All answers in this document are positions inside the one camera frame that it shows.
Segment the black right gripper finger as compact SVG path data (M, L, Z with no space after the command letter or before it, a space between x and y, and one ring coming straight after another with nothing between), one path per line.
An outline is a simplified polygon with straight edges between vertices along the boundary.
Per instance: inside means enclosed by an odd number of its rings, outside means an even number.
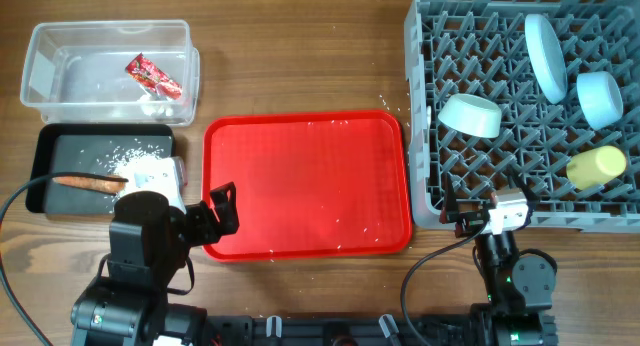
M444 195L443 210L445 212L458 211L456 192L453 187L452 175L450 173L447 173L445 177L445 195Z
M528 202L538 201L536 194L530 189L530 187L523 181L521 176L515 171L508 172L508 183L511 188L519 189L524 194Z

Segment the orange carrot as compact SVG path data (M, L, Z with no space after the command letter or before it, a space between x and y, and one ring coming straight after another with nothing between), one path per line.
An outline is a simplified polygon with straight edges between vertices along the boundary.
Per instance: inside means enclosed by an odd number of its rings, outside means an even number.
M115 195L125 189L125 181L101 180L78 176L55 177L54 182L60 185Z

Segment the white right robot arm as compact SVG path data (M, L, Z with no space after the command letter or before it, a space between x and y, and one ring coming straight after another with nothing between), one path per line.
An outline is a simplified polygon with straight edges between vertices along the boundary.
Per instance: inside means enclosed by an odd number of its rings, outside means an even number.
M469 313L475 345L556 345L552 308L558 265L539 249L518 248L515 233L529 226L537 196L513 170L508 185L491 194L476 211L463 212L453 175L444 178L442 223L455 225L455 236L474 243L473 260L484 281L485 304Z

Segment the light blue bowl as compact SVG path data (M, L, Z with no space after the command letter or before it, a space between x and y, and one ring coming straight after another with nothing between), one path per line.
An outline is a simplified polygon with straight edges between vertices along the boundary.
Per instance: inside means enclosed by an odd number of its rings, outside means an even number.
M622 118L620 88L609 72L581 73L576 88L582 113L592 129L603 129Z

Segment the yellow plastic cup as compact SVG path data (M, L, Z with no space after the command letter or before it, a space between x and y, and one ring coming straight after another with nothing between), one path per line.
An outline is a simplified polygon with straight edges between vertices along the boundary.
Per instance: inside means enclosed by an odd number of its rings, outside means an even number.
M604 185L627 167L624 153L614 146L602 146L573 156L566 167L569 181L579 190Z

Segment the red snack wrapper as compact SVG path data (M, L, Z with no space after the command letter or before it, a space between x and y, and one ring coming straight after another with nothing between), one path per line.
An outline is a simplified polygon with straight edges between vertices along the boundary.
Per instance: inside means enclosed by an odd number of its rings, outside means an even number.
M182 86L142 53L129 62L125 71L146 91L158 97L171 100L182 97Z

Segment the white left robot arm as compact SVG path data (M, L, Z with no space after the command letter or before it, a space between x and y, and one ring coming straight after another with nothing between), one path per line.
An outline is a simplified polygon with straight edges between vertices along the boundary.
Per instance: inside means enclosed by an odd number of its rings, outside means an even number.
M138 191L115 204L110 252L72 307L75 345L180 345L214 341L203 308L172 304L170 282L191 269L192 248L214 244L239 228L236 187L211 190L210 200L180 210L154 191Z

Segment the green bowl of rice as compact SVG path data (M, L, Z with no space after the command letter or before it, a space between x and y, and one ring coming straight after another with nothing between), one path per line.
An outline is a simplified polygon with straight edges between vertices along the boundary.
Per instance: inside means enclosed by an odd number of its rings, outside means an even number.
M445 126L480 138L497 137L501 118L502 110L495 102L471 94L450 96L438 113Z

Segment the white napkin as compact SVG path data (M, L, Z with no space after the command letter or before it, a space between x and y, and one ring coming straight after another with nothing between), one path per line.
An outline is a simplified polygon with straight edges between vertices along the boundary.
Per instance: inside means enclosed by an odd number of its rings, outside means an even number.
M167 104L167 99L155 94L141 96L138 103L142 113L152 118L171 118L175 115L175 110Z

